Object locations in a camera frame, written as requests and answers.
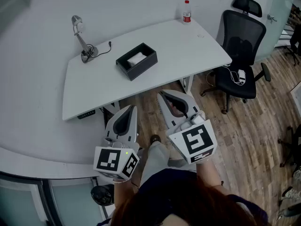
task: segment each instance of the wooden floor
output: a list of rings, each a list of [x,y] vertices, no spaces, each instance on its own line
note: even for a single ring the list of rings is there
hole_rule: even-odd
[[[288,164],[285,168],[279,168],[287,151],[277,143],[278,138],[290,140],[286,128],[292,126],[295,130],[301,123],[290,95],[290,91],[301,81],[301,65],[293,67],[293,59],[286,57],[283,49],[274,50],[268,59],[261,62],[268,66],[271,82],[266,82],[264,78],[257,81],[257,97],[248,100],[247,104],[231,97],[227,115],[221,113],[226,101],[223,92],[200,96],[201,91],[210,87],[206,82],[208,72],[194,76],[191,91],[214,128],[219,143],[214,162],[225,182],[224,186],[265,209],[270,223],[274,225],[282,192],[290,185],[301,189],[301,183],[292,181],[293,167]],[[260,63],[256,63],[253,66],[254,74],[260,70]],[[214,83],[214,78],[208,76],[208,79]],[[178,82],[172,82],[124,99],[120,105],[138,107],[138,143],[141,147],[148,147],[150,136],[159,134],[162,142],[177,157],[165,136],[167,127],[157,103],[157,93],[161,89],[182,90]],[[295,217],[283,218],[277,225],[288,226],[295,220]]]

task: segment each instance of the desk leg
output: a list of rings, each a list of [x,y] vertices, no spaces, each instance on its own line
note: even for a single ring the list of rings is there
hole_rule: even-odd
[[[182,84],[185,93],[187,95],[190,95],[190,96],[193,97],[193,95],[190,91],[191,86],[192,86],[192,81],[193,81],[193,75],[191,75],[189,77],[186,77],[186,78],[183,78],[183,79],[180,79],[180,83]]]
[[[120,111],[119,101],[105,105],[104,108],[106,108],[112,114],[116,114],[118,111]]]

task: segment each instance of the red label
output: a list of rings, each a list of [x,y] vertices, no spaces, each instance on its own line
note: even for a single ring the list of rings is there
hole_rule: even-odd
[[[190,23],[191,18],[190,17],[183,17],[183,21],[186,22],[186,23]]]

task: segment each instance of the gray pants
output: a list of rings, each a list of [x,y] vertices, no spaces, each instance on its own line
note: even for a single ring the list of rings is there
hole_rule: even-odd
[[[170,151],[162,143],[156,141],[151,144],[148,151],[148,159],[142,173],[140,186],[142,186],[142,184],[152,175],[166,168],[197,172],[195,164],[189,165],[184,159],[169,160],[169,154]]]

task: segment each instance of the chair armrest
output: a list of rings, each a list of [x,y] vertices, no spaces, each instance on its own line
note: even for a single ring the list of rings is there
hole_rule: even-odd
[[[258,81],[262,76],[264,76],[265,80],[270,82],[271,81],[271,75],[269,73],[269,69],[266,66],[265,63],[261,63],[262,71],[255,76],[255,81]]]

